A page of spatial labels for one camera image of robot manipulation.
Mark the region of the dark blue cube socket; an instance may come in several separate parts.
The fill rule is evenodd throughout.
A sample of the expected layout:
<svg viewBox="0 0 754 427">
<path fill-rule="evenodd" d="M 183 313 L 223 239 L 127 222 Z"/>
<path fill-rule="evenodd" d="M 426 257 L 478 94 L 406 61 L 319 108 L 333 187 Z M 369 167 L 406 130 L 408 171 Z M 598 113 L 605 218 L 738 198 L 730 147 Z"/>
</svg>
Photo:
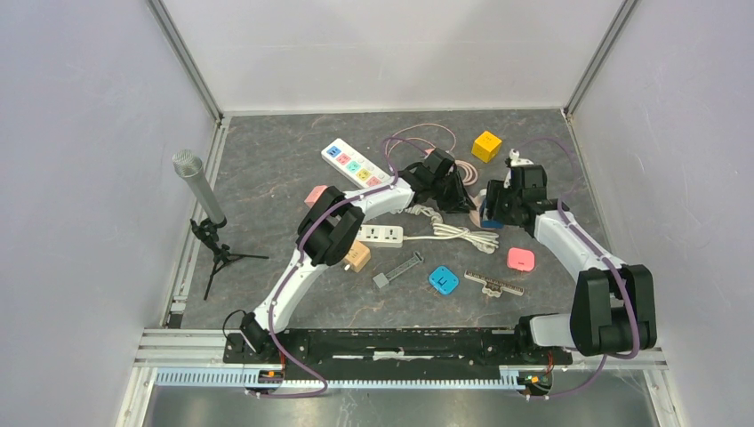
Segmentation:
<svg viewBox="0 0 754 427">
<path fill-rule="evenodd" d="M 480 227 L 483 230 L 499 230 L 504 227 L 504 225 L 501 222 L 498 222 L 493 219 L 489 219 L 486 216 L 486 209 L 484 207 L 481 207 L 479 209 L 479 223 L 480 223 Z"/>
</svg>

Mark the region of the pink round socket base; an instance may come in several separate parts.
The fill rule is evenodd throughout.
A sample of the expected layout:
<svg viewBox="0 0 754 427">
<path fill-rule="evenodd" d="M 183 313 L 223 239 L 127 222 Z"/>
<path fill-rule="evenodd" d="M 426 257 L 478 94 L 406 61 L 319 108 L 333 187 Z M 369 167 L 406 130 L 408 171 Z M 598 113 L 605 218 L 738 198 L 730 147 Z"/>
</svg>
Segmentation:
<svg viewBox="0 0 754 427">
<path fill-rule="evenodd" d="M 473 210 L 469 211 L 469 218 L 471 222 L 474 224 L 475 227 L 482 230 L 484 230 L 485 227 L 482 225 L 480 209 L 481 209 L 482 203 L 485 201 L 485 196 L 486 196 L 485 189 L 481 189 L 475 196 L 473 196 L 471 200 L 475 207 Z"/>
</svg>

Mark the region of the pink and blue block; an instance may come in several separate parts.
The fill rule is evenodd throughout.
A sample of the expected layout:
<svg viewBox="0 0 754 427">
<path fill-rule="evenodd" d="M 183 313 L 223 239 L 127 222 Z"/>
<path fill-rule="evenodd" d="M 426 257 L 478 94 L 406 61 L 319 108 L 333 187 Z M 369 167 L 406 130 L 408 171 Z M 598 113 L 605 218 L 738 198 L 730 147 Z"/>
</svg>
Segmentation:
<svg viewBox="0 0 754 427">
<path fill-rule="evenodd" d="M 536 258 L 534 252 L 511 247 L 507 253 L 507 266 L 512 270 L 530 272 L 535 268 Z"/>
</svg>

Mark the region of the yellow cube plug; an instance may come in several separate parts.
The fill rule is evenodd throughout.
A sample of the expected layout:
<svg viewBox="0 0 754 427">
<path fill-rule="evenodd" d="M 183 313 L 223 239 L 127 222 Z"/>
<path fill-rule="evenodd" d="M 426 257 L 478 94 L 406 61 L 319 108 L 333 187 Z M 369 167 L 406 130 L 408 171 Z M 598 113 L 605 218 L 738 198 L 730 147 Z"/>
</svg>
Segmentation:
<svg viewBox="0 0 754 427">
<path fill-rule="evenodd" d="M 502 147 L 502 138 L 489 131 L 483 131 L 474 140 L 471 154 L 484 163 L 490 163 Z"/>
</svg>

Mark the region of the small white power strip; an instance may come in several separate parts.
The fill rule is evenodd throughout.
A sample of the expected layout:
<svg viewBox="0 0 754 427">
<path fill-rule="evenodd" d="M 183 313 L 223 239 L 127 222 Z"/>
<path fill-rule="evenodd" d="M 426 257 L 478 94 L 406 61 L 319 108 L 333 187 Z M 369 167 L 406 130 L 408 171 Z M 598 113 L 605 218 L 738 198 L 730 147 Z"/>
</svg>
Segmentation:
<svg viewBox="0 0 754 427">
<path fill-rule="evenodd" d="M 368 247 L 400 248 L 404 244 L 404 229 L 394 225 L 363 224 L 356 240 Z"/>
</svg>

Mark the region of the long white power strip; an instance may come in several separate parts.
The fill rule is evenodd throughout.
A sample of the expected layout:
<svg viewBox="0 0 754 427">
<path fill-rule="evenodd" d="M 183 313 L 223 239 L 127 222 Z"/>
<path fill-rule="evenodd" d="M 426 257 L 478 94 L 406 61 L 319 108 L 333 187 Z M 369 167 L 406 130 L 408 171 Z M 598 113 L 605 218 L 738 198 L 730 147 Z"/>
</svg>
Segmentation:
<svg viewBox="0 0 754 427">
<path fill-rule="evenodd" d="M 392 180 L 391 175 L 343 139 L 338 138 L 332 141 L 321 150 L 320 155 L 328 165 L 360 189 L 375 187 Z"/>
</svg>

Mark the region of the blue plug adapter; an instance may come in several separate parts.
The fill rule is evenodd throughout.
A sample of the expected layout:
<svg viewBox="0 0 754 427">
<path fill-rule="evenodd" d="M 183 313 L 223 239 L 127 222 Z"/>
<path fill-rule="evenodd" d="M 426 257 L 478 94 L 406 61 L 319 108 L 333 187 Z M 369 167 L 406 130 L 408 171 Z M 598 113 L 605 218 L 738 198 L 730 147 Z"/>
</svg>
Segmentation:
<svg viewBox="0 0 754 427">
<path fill-rule="evenodd" d="M 428 276 L 429 284 L 441 295 L 448 296 L 459 285 L 459 278 L 445 265 L 435 268 Z"/>
</svg>

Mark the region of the beige dragon plug adapter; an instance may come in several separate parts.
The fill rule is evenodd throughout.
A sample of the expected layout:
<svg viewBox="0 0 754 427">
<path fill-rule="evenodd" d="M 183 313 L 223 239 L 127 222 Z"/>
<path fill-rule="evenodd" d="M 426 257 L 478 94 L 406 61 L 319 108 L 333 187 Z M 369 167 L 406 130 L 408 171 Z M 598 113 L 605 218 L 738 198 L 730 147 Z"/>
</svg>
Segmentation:
<svg viewBox="0 0 754 427">
<path fill-rule="evenodd" d="M 370 260 L 370 249 L 361 241 L 355 240 L 342 261 L 346 271 L 358 273 Z"/>
</svg>

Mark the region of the pink cube plug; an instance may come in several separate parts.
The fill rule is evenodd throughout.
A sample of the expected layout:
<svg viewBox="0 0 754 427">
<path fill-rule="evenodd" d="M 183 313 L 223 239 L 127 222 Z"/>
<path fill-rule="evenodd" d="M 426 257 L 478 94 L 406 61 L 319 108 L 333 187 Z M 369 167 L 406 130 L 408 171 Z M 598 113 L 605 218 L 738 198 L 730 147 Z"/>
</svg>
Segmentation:
<svg viewBox="0 0 754 427">
<path fill-rule="evenodd" d="M 304 204 L 311 208 L 314 206 L 314 204 L 318 201 L 318 199 L 322 196 L 322 194 L 327 190 L 326 185 L 317 185 L 314 187 L 310 193 L 305 197 Z"/>
</svg>

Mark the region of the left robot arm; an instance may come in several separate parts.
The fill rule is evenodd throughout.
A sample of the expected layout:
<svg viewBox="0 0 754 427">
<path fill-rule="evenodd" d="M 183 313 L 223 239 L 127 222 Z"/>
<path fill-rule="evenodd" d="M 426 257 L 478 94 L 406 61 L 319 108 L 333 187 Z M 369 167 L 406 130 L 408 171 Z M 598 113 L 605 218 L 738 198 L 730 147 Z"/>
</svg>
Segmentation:
<svg viewBox="0 0 754 427">
<path fill-rule="evenodd" d="M 287 328 L 293 311 L 318 276 L 343 260 L 364 222 L 427 200 L 447 212 L 466 213 L 472 207 L 455 159 L 441 149 L 395 171 L 385 183 L 346 192 L 334 186 L 326 188 L 301 221 L 295 250 L 280 279 L 242 320 L 240 334 L 247 353 L 262 363 L 278 354 L 275 334 Z"/>
</svg>

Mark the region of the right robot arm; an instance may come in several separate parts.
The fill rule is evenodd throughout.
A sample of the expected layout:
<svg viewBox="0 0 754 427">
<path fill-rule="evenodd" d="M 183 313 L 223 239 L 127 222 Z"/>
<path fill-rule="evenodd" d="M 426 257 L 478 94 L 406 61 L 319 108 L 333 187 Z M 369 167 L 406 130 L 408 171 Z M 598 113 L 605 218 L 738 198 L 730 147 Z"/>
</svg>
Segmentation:
<svg viewBox="0 0 754 427">
<path fill-rule="evenodd" d="M 519 227 L 548 248 L 575 282 L 570 312 L 519 320 L 516 356 L 535 363 L 549 347 L 560 347 L 630 359 L 652 349 L 657 342 L 652 273 L 610 254 L 562 200 L 548 196 L 547 182 L 542 166 L 514 165 L 507 180 L 487 183 L 481 209 L 483 219 Z"/>
</svg>

